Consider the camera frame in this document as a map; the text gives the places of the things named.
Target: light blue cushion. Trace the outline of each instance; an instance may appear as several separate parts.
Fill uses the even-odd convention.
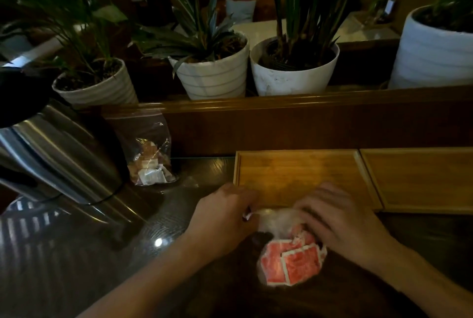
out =
[[[256,0],[226,0],[227,16],[231,16],[238,24],[252,22]]]

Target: plant pot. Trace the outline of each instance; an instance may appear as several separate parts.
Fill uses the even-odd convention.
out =
[[[177,70],[182,85],[191,100],[222,99],[245,96],[246,70],[250,40],[236,54],[216,61],[183,63]],[[172,66],[177,60],[169,58]]]
[[[56,82],[61,74],[53,83],[52,89],[62,96],[74,108],[84,108],[87,106],[107,105],[107,104],[134,104],[138,102],[135,89],[126,69],[123,60],[118,72],[108,79],[90,86],[85,89],[62,91],[56,88]]]
[[[254,83],[259,96],[317,94],[325,90],[337,63],[340,49],[332,47],[335,58],[318,68],[301,71],[281,71],[258,64],[266,45],[276,38],[259,42],[251,49],[250,62]]]
[[[407,16],[390,89],[473,84],[473,34],[432,28]]]

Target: dark tabletop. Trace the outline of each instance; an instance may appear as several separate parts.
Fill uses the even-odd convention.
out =
[[[175,159],[177,183],[127,184],[110,200],[126,197],[129,213],[110,222],[55,202],[15,201],[0,216],[0,317],[79,314],[166,249],[185,230],[198,200],[232,181],[233,167],[233,158]],[[379,216],[401,243],[473,291],[473,217]],[[253,235],[205,267],[164,300],[157,316],[422,316],[402,294],[334,252],[309,281],[265,287],[255,266],[267,240],[264,234]]]

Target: hand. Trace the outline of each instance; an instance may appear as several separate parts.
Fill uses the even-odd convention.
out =
[[[294,205],[328,248],[378,274],[383,265],[401,255],[401,247],[368,207],[358,207],[350,195],[323,183]]]
[[[226,183],[199,201],[183,236],[198,249],[206,263],[226,255],[257,231],[258,215],[243,220],[245,211],[257,199],[256,191]]]

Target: white plant pot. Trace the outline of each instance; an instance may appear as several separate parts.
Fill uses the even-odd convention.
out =
[[[191,100],[245,96],[250,41],[236,54],[216,61],[183,63],[177,76]],[[169,58],[172,66],[177,60]]]
[[[409,13],[388,88],[473,84],[473,34],[432,28]]]
[[[59,77],[65,75],[61,74],[52,83],[52,88],[74,108],[84,108],[95,105],[135,104],[138,102],[138,98],[136,97],[135,88],[133,87],[130,75],[128,74],[124,61],[121,59],[118,60],[121,62],[120,70],[118,70],[115,75],[110,76],[107,80],[96,85],[74,91],[58,90],[56,88],[56,82]]]
[[[266,45],[275,38],[259,42],[250,52],[251,71],[259,96],[318,94],[325,90],[335,69],[340,49],[332,47],[335,58],[318,68],[301,71],[280,71],[258,64]]]

